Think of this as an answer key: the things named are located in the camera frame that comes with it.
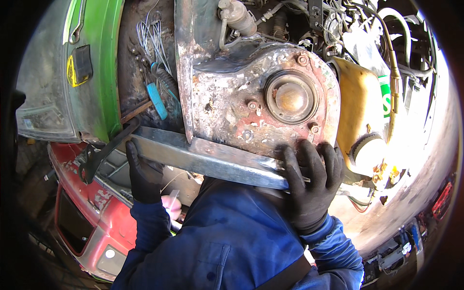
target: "blue coverall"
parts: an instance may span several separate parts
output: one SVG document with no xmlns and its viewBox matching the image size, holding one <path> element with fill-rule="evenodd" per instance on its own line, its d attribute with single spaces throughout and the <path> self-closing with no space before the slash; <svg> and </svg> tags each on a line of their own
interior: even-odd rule
<svg viewBox="0 0 464 290">
<path fill-rule="evenodd" d="M 359 289 L 362 259 L 343 225 L 327 215 L 315 232 L 298 236 L 276 207 L 253 187 L 218 180 L 203 186 L 172 237 L 162 204 L 134 201 L 135 248 L 116 289 L 255 289 L 301 257 L 316 260 L 292 289 Z"/>
</svg>

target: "black glove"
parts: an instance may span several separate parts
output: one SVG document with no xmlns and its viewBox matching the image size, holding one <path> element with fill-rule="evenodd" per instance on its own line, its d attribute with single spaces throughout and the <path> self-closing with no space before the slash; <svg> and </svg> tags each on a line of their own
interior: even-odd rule
<svg viewBox="0 0 464 290">
<path fill-rule="evenodd" d="M 307 235 L 322 225 L 342 183 L 343 156 L 340 148 L 334 149 L 330 144 L 321 144 L 318 153 L 307 140 L 300 149 L 307 167 L 299 167 L 290 147 L 284 150 L 284 161 L 290 188 L 290 220 L 300 235 Z M 325 168 L 319 154 L 324 157 Z"/>
<path fill-rule="evenodd" d="M 164 165 L 158 162 L 140 162 L 132 141 L 126 142 L 126 156 L 130 166 L 129 176 L 134 199 L 146 204 L 160 202 Z"/>
</svg>

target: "blue handle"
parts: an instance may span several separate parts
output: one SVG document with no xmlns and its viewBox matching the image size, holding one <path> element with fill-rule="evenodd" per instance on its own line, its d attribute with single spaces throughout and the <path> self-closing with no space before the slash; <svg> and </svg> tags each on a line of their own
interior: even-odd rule
<svg viewBox="0 0 464 290">
<path fill-rule="evenodd" d="M 147 91 L 148 91 L 148 96 L 150 97 L 150 100 L 152 101 L 153 105 L 155 106 L 156 111 L 160 115 L 160 118 L 162 120 L 166 119 L 168 117 L 168 112 L 166 111 L 166 107 L 163 104 L 163 101 L 161 100 L 160 94 L 158 93 L 158 90 L 156 89 L 155 83 L 147 84 Z"/>
</svg>

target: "metal clamp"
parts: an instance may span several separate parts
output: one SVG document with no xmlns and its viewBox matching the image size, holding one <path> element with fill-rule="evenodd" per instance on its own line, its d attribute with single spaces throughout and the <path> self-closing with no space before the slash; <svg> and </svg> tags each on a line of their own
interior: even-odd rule
<svg viewBox="0 0 464 290">
<path fill-rule="evenodd" d="M 68 41 L 69 41 L 69 44 L 71 45 L 74 45 L 79 41 L 81 29 L 84 26 L 85 1 L 86 0 L 81 0 L 81 7 L 79 8 L 79 19 L 77 20 L 77 25 L 73 29 L 72 33 L 69 35 Z"/>
<path fill-rule="evenodd" d="M 126 127 L 121 133 L 119 133 L 113 140 L 111 140 L 106 146 L 95 152 L 91 144 L 87 144 L 85 147 L 85 162 L 79 165 L 79 177 L 85 184 L 90 184 L 97 173 L 98 168 L 103 163 L 106 157 L 113 152 L 121 142 L 135 131 L 140 126 L 140 120 L 138 118 L 132 118 L 128 121 L 129 126 Z"/>
</svg>

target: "green label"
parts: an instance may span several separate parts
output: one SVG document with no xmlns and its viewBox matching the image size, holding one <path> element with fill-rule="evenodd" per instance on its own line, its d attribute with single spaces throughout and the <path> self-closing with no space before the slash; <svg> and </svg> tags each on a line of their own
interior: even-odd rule
<svg viewBox="0 0 464 290">
<path fill-rule="evenodd" d="M 383 117 L 388 118 L 390 116 L 391 102 L 392 97 L 390 90 L 390 77 L 381 76 L 379 77 L 380 90 L 382 92 L 382 102 L 383 102 Z"/>
</svg>

